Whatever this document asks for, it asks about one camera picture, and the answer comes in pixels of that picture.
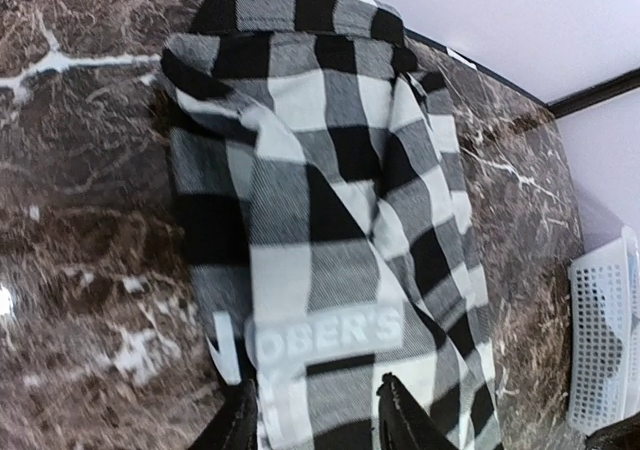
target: checkered cloth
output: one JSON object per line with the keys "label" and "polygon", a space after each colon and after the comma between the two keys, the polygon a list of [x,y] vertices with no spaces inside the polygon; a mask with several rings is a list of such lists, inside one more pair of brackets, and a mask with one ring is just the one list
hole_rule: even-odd
{"label": "checkered cloth", "polygon": [[502,448],[451,100],[403,38],[374,0],[205,0],[166,44],[186,257],[262,448],[380,448],[387,373],[457,448]]}

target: folded garment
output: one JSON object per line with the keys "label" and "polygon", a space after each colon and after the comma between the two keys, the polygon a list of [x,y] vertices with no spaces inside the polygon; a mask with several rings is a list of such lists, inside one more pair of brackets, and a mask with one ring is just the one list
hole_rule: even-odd
{"label": "folded garment", "polygon": [[162,68],[186,258],[259,448],[379,449],[389,373],[456,448],[501,448],[451,99],[397,12],[205,0]]}

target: plastic laundry basket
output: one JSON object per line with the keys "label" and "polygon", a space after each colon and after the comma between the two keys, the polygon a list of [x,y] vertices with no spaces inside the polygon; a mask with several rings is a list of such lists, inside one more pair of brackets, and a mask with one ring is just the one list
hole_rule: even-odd
{"label": "plastic laundry basket", "polygon": [[569,424],[591,434],[640,411],[638,240],[622,236],[569,269],[573,370]]}

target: marble tile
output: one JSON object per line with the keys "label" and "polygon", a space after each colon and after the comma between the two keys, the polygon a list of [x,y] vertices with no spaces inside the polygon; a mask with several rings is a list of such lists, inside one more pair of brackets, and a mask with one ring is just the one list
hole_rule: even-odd
{"label": "marble tile", "polygon": [[[1,448],[185,448],[222,402],[153,85],[163,40],[200,1],[0,0]],[[564,423],[581,238],[553,119],[412,46],[455,100],[505,448],[581,448]]]}

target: white marble vein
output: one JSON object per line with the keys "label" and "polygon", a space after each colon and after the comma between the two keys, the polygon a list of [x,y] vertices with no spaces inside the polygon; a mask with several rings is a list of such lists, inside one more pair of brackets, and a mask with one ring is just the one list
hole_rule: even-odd
{"label": "white marble vein", "polygon": [[37,12],[40,32],[49,44],[49,51],[37,62],[23,69],[13,77],[0,77],[0,89],[6,88],[13,92],[13,101],[16,104],[24,103],[29,99],[30,92],[27,80],[47,71],[63,73],[70,68],[93,68],[122,65],[139,65],[160,61],[160,55],[130,55],[123,53],[116,56],[103,57],[73,57],[61,50],[60,42],[44,24],[42,14]]}
{"label": "white marble vein", "polygon": [[505,163],[492,162],[491,160],[485,160],[484,158],[480,158],[478,155],[476,155],[473,152],[470,152],[466,148],[463,148],[462,151],[464,153],[466,153],[467,155],[469,155],[470,157],[472,157],[474,160],[476,160],[482,166],[495,168],[496,170],[502,170],[504,172],[507,172],[507,173],[513,175],[518,180],[518,185],[520,187],[522,187],[523,185],[528,185],[528,186],[533,187],[536,190],[544,193],[545,195],[548,195],[552,199],[554,199],[554,200],[556,200],[558,202],[560,201],[560,199],[553,192],[547,190],[546,188],[544,188],[543,186],[538,184],[533,177],[525,177],[523,175],[520,175],[518,170],[512,164],[510,164],[509,162],[505,162]]}

